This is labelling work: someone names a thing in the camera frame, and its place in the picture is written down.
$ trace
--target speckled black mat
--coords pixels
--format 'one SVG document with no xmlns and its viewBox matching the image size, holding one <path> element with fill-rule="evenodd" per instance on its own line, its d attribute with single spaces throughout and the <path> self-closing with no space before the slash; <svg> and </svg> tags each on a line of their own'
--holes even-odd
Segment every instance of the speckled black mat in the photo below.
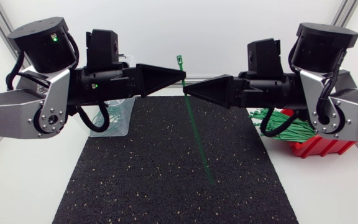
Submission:
<svg viewBox="0 0 358 224">
<path fill-rule="evenodd" d="M 184 97 L 137 98 L 129 134 L 89 138 L 54 223 L 298 223 L 244 109 Z"/>
</svg>

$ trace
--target clear plastic container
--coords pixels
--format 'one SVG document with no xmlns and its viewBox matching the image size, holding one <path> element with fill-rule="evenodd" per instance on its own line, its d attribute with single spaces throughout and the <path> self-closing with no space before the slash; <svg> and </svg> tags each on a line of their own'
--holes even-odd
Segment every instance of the clear plastic container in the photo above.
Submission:
<svg viewBox="0 0 358 224">
<path fill-rule="evenodd" d="M 111 100 L 106 102 L 109 107 L 110 125 L 102 133 L 91 131 L 90 137 L 114 137 L 125 136 L 128 134 L 129 122 L 131 120 L 132 109 L 135 97 L 123 100 Z M 102 114 L 99 112 L 92 120 L 96 126 L 101 126 L 104 122 Z"/>
</svg>

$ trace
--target red bin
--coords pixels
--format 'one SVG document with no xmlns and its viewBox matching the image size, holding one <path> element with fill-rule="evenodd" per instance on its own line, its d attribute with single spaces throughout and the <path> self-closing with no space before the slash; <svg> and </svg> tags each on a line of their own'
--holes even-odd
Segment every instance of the red bin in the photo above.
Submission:
<svg viewBox="0 0 358 224">
<path fill-rule="evenodd" d="M 281 113 L 291 116 L 293 111 L 284 109 L 281 111 Z M 325 139 L 318 135 L 315 135 L 304 143 L 288 141 L 288 145 L 291 147 L 293 153 L 296 156 L 302 157 L 302 159 L 312 155 L 325 156 L 329 153 L 338 153 L 339 155 L 342 155 L 351 146 L 353 146 L 354 143 L 356 142 Z"/>
</svg>

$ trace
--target white backdrop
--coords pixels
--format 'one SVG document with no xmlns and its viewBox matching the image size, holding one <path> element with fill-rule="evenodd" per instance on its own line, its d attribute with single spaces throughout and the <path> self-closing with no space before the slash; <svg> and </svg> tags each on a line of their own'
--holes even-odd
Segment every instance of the white backdrop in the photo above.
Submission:
<svg viewBox="0 0 358 224">
<path fill-rule="evenodd" d="M 0 0 L 14 28 L 63 16 L 85 55 L 85 32 L 110 29 L 119 35 L 119 51 L 138 63 L 184 69 L 191 76 L 237 75 L 247 70 L 249 42 L 282 41 L 287 55 L 301 22 L 330 24 L 341 0 Z"/>
</svg>

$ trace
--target bundle of green zip ties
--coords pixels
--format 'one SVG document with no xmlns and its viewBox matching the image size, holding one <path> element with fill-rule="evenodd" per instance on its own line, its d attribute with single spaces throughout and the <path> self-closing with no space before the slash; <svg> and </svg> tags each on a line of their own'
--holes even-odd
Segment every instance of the bundle of green zip ties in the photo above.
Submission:
<svg viewBox="0 0 358 224">
<path fill-rule="evenodd" d="M 249 118 L 263 120 L 266 117 L 268 110 L 269 109 L 259 109 L 255 112 L 250 112 Z M 288 118 L 289 116 L 278 111 L 274 111 L 267 124 L 266 131 L 276 129 Z M 260 123 L 254 123 L 254 126 L 260 126 Z M 314 135 L 315 133 L 307 121 L 296 119 L 294 122 L 292 122 L 290 127 L 273 138 L 285 141 L 305 142 L 312 138 Z"/>
<path fill-rule="evenodd" d="M 107 111 L 109 112 L 110 125 L 109 125 L 108 129 L 105 130 L 103 133 L 97 133 L 98 137 L 109 136 L 111 133 L 113 133 L 118 128 L 118 123 L 122 120 L 119 108 L 114 107 L 114 106 L 109 106 L 107 108 Z M 97 126 L 100 126 L 101 124 L 103 124 L 103 122 L 104 122 L 104 119 L 103 119 L 101 112 L 99 112 L 92 119 L 92 123 Z"/>
</svg>

